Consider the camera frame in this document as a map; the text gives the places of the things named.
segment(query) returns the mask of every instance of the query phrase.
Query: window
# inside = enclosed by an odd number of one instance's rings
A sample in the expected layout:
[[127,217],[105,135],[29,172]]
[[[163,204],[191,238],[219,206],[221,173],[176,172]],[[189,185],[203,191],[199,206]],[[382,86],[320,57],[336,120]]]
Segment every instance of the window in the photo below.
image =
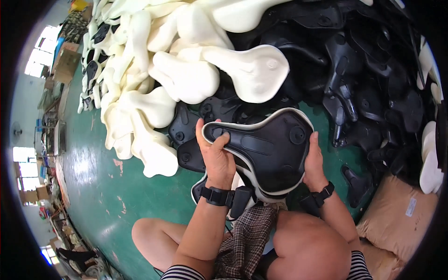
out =
[[54,51],[57,45],[57,36],[62,26],[47,26],[37,40],[30,59],[25,67],[25,74],[41,77],[42,69],[53,64]]
[[47,262],[49,264],[58,264],[59,263],[59,260],[56,257],[56,253],[55,253],[55,251],[53,251],[51,246],[48,245],[46,247],[41,247],[40,252],[45,257],[45,259],[47,259]]
[[40,186],[36,150],[34,148],[14,147],[13,160],[18,162],[20,167],[20,178],[17,179],[19,190],[35,190],[36,187]]

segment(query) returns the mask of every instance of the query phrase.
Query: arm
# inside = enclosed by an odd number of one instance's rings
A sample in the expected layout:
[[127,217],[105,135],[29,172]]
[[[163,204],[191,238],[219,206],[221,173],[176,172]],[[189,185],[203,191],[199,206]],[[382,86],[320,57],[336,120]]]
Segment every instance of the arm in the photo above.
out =
[[[328,185],[328,180],[323,173],[323,157],[319,148],[318,135],[318,132],[311,134],[310,150],[305,160],[303,182],[311,192],[321,192]],[[322,219],[348,242],[352,251],[360,250],[361,244],[355,223],[336,191],[325,200],[320,208],[320,214]]]
[[[196,124],[196,139],[207,168],[208,179],[205,187],[230,190],[236,166],[233,155],[223,150],[230,136],[228,133],[223,134],[213,144],[209,144],[202,137],[203,126],[204,120],[199,119]],[[227,213],[226,206],[211,205],[201,197],[174,255],[172,265],[188,266],[201,273],[205,279],[211,279],[215,258],[223,240]]]

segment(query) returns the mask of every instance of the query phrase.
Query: lap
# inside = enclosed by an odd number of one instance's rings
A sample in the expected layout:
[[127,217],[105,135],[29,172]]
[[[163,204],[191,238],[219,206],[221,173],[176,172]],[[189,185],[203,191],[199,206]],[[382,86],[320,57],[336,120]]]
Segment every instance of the lap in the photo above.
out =
[[[142,255],[165,271],[171,266],[186,227],[160,219],[140,219],[132,237]],[[273,245],[279,257],[267,269],[268,280],[334,280],[348,275],[351,255],[347,242],[321,219],[280,211]]]

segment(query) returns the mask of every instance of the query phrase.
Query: striped shirt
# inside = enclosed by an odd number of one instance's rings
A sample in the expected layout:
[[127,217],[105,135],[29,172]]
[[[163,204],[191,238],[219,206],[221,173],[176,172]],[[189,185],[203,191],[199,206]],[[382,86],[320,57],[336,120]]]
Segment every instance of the striped shirt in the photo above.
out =
[[[174,265],[162,275],[160,280],[205,280],[205,278],[190,267]],[[360,251],[352,251],[352,265],[347,280],[373,280],[367,270],[364,255]]]

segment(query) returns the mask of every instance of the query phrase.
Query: brown paper bag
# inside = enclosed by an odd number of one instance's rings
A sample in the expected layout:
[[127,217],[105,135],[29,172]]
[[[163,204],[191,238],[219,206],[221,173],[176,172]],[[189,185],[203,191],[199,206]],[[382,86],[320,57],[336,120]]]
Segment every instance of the brown paper bag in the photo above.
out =
[[361,241],[361,251],[373,280],[394,280],[404,267],[392,252],[377,248],[368,241]]
[[407,263],[425,235],[437,200],[435,194],[424,194],[396,176],[385,175],[357,225],[358,235]]

